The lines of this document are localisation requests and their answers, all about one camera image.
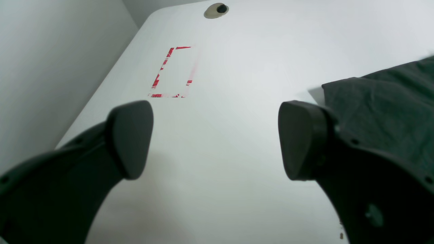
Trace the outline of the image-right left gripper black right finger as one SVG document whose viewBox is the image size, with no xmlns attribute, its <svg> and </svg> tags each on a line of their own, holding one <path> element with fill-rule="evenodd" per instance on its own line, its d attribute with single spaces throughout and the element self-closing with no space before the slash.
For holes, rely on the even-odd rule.
<svg viewBox="0 0 434 244">
<path fill-rule="evenodd" d="M 433 174 L 345 138 L 315 104 L 283 102 L 278 132 L 287 177 L 319 184 L 349 243 L 433 243 Z"/>
</svg>

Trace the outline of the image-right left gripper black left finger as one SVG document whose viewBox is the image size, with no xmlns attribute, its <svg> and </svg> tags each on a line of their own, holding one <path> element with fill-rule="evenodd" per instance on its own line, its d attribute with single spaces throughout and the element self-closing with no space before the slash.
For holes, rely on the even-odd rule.
<svg viewBox="0 0 434 244">
<path fill-rule="evenodd" d="M 153 131 L 148 101 L 113 108 L 107 120 L 59 149 L 1 176 L 1 239 L 8 244 L 83 244 L 102 203 L 143 173 Z"/>
</svg>

